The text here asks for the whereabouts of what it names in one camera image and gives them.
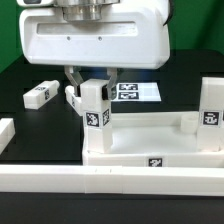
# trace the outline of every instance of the white robot body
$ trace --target white robot body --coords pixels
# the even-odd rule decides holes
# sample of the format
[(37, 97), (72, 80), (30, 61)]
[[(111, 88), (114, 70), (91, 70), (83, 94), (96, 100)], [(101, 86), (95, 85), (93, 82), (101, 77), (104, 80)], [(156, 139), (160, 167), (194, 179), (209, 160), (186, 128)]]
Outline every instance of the white robot body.
[(34, 64), (157, 69), (170, 56), (168, 15), (167, 0), (103, 5), (96, 21), (66, 21), (62, 7), (26, 9), (23, 52)]

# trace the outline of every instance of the white post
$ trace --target white post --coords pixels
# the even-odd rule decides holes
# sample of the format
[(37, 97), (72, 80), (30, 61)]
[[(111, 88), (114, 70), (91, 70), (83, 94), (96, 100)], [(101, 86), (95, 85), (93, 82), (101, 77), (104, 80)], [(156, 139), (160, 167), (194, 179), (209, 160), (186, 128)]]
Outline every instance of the white post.
[(106, 153), (113, 144), (111, 102), (102, 98), (102, 88), (107, 83), (90, 79), (81, 84), (84, 148), (90, 152)]

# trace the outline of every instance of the white block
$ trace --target white block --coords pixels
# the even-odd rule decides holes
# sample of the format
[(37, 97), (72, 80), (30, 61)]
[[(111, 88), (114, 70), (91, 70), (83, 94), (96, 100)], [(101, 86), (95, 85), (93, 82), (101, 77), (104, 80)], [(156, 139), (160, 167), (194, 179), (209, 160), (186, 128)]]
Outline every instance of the white block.
[(23, 95), (26, 109), (38, 110), (45, 103), (58, 94), (60, 84), (58, 81), (44, 81)]
[(203, 78), (197, 148), (219, 151), (223, 147), (224, 79)]
[(224, 109), (224, 78), (202, 79), (200, 110)]
[(13, 119), (3, 118), (0, 121), (0, 154), (15, 135)]
[(79, 116), (82, 116), (82, 99), (81, 97), (76, 97), (74, 94), (74, 87), (73, 86), (67, 86), (65, 88), (66, 93), (66, 100), (67, 102), (73, 107), (73, 109), (79, 114)]
[(81, 84), (85, 149), (90, 152), (106, 153), (111, 148), (111, 102), (102, 99), (105, 80), (91, 79)]

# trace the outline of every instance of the qr code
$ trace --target qr code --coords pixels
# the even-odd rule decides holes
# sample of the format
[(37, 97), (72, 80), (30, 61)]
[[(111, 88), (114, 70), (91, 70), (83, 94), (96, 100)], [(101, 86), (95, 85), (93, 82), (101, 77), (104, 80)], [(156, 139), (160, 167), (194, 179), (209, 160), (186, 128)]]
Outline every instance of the qr code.
[(75, 107), (75, 98), (72, 96), (72, 106)]
[(100, 127), (99, 114), (86, 113), (86, 123), (90, 127)]
[(106, 110), (103, 113), (103, 126), (105, 126), (110, 121), (110, 110)]
[(119, 90), (138, 90), (138, 84), (119, 84)]
[(46, 89), (46, 87), (37, 87), (35, 90), (43, 91), (43, 90), (45, 90), (45, 89)]
[(139, 100), (138, 92), (120, 92), (118, 96), (119, 100)]
[(49, 89), (45, 91), (45, 100), (48, 100), (50, 98)]
[(162, 167), (162, 166), (163, 166), (162, 158), (149, 159), (149, 167)]
[(220, 112), (217, 111), (204, 111), (203, 112), (203, 125), (206, 126), (219, 126)]

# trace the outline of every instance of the black table surface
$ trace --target black table surface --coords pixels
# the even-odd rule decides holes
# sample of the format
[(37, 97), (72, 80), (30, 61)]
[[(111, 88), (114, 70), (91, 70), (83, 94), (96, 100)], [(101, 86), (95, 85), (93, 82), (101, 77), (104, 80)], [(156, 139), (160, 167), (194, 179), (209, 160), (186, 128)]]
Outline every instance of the black table surface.
[[(84, 80), (106, 79), (106, 70), (82, 68)], [(160, 69), (124, 69), (120, 82), (157, 82), (162, 101), (116, 102), (113, 113), (197, 111), (202, 77), (224, 77), (216, 51), (172, 51)], [(45, 80), (59, 94), (38, 111), (23, 94)], [(82, 164), (82, 119), (65, 99), (70, 85), (62, 66), (30, 65), (20, 57), (0, 74), (0, 118), (13, 118), (16, 135), (0, 164)], [(153, 195), (0, 193), (0, 223), (223, 223), (224, 198)]]

